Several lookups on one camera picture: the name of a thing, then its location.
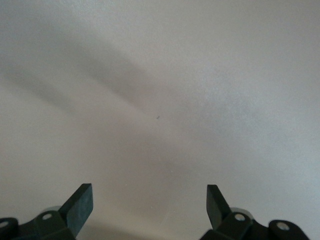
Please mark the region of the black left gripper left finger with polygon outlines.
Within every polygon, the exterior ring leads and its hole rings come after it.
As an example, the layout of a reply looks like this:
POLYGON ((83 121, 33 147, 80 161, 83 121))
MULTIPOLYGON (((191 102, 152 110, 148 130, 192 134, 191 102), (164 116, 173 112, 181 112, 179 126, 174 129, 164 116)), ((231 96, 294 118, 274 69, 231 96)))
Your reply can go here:
POLYGON ((75 240, 93 211, 93 188, 83 183, 62 205, 48 208, 32 220, 0 219, 2 240, 75 240))

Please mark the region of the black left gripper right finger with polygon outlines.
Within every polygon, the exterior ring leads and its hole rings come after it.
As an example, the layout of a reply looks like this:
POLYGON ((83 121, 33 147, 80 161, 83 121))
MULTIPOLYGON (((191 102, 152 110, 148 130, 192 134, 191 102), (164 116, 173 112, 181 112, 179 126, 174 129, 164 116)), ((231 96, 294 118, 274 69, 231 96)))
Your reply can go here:
POLYGON ((208 185, 206 211, 212 229, 203 240, 308 240, 296 224, 275 219, 268 226, 258 223, 243 211, 232 210, 217 185, 208 185))

